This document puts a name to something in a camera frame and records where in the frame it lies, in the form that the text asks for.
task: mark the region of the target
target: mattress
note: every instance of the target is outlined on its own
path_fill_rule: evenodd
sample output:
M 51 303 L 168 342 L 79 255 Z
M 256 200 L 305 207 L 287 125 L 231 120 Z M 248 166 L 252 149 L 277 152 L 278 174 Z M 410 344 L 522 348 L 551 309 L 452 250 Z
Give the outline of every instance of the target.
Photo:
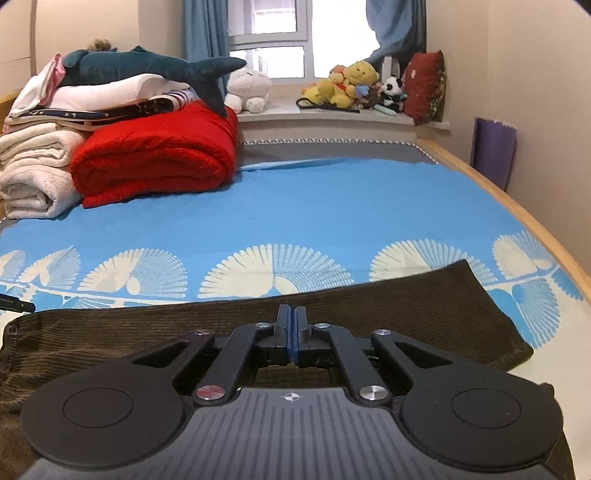
M 243 144 L 218 191 L 22 220 L 0 237 L 0 291 L 38 310 L 144 306 L 341 287 L 462 258 L 535 348 L 513 373 L 555 386 L 577 477 L 591 478 L 591 308 L 502 205 L 414 145 Z

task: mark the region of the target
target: folded red blanket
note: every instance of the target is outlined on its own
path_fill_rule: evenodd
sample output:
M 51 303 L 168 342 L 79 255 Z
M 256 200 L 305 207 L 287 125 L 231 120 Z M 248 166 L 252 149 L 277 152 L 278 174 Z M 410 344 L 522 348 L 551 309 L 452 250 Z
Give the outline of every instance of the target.
M 183 110 L 97 130 L 70 165 L 85 208 L 145 193 L 203 192 L 234 174 L 238 117 L 221 118 L 201 101 Z

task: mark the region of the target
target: wall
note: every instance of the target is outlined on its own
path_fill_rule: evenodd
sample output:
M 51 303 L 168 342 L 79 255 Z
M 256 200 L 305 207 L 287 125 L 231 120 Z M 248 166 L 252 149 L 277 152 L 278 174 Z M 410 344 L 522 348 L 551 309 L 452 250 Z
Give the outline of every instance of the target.
M 54 53 L 108 38 L 121 50 L 136 45 L 182 56 L 182 0 L 37 0 L 36 69 Z
M 427 49 L 442 50 L 446 57 L 444 120 L 452 126 L 435 140 L 465 161 L 472 149 L 474 117 L 485 115 L 489 105 L 489 1 L 427 0 Z
M 183 57 L 183 15 L 183 0 L 139 0 L 139 44 L 162 55 Z
M 31 0 L 11 0 L 0 9 L 0 97 L 31 76 Z
M 591 17 L 491 0 L 489 32 L 489 115 L 519 132 L 508 193 L 591 272 Z
M 85 48 L 95 38 L 108 38 L 121 49 L 135 47 L 139 39 L 138 1 L 144 0 L 37 0 L 37 71 L 54 54 Z

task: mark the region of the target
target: pink cloth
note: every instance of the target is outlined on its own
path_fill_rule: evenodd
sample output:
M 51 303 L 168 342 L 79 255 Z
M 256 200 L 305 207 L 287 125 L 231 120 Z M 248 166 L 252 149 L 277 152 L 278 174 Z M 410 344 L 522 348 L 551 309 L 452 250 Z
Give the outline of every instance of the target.
M 53 71 L 50 72 L 49 82 L 47 83 L 46 96 L 45 98 L 42 98 L 39 102 L 39 105 L 41 106 L 47 105 L 51 102 L 53 94 L 56 92 L 61 81 L 66 76 L 66 68 L 64 67 L 63 57 L 61 56 L 61 53 L 56 53 L 52 60 L 56 61 L 56 65 L 53 68 Z

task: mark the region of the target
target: window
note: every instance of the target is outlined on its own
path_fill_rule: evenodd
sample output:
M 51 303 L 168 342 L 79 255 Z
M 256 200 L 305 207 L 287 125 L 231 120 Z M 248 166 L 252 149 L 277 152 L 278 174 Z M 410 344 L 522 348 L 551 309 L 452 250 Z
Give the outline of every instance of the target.
M 228 33 L 230 54 L 273 79 L 326 77 L 379 46 L 365 0 L 228 0 Z

